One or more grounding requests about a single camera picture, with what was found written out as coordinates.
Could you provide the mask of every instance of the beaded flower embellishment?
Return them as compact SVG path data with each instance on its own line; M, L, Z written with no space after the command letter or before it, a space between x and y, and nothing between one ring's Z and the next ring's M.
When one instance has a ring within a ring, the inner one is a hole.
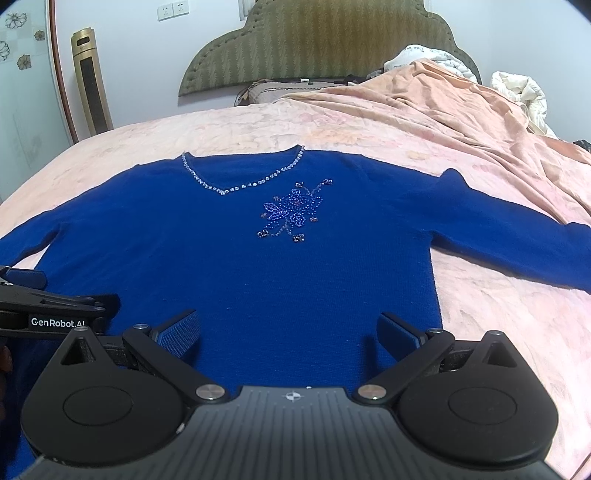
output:
M322 197L318 194L324 185L332 185L332 180L321 181L312 191L298 182L288 195L274 197L274 203L265 203L263 206L266 212L261 214L261 218L267 219L268 223L257 233L258 237L278 236L287 232L294 242L303 242L304 234L294 233L293 230L304 226L306 220L318 221L316 209L322 203Z

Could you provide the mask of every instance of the frosted glass door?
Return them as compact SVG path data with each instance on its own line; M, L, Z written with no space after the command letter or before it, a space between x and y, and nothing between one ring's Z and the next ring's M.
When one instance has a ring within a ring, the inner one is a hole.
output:
M70 146L47 42L46 0L0 15L0 201Z

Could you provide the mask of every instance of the bedsheet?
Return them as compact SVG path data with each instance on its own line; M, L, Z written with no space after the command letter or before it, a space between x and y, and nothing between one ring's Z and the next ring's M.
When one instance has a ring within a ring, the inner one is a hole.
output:
M559 222L591 225L591 154L529 133L519 106L494 90L415 61L359 86L189 113L84 140L0 205L0 236L136 164L183 151L252 153L294 144L433 175L455 168L474 189ZM33 267L42 254L20 266ZM571 478L591 451L591 295L436 249L431 257L444 327L459 339L503 330L554 399L560 423L547 462Z

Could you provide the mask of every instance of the flower decal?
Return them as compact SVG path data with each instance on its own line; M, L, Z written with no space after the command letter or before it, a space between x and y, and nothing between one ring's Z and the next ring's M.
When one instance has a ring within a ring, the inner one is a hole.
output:
M8 43L5 41L0 41L0 62L6 60L10 55L10 48L8 47Z
M31 56L30 55L21 55L21 57L17 60L17 66L19 70L26 70L31 68Z
M267 219L268 223L257 233L258 237L277 236L287 232L294 242L303 242L304 234L294 234L293 229L304 226L307 219L310 222L318 221L315 217L316 209L322 203L322 197L318 194L324 185L331 184L332 180L323 180L310 191L303 183L298 182L288 195L283 198L274 197L274 203L264 203L266 212L262 213L261 217Z
M6 27L10 29L20 28L27 21L27 14L7 14Z

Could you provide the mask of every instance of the blue sweater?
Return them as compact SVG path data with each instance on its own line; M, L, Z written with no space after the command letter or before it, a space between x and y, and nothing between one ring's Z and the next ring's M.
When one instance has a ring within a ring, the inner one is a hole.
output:
M441 327L432 245L591 291L587 226L472 190L455 170L434 177L299 151L136 166L12 231L0 240L0 264L49 245L37 267L48 291L119 294L112 334L196 309L193 364L230 389L351 390L391 365L376 341L380 312ZM5 424L18 417L51 343L11 343ZM0 432L16 436L18 425ZM10 474L30 461L19 455Z

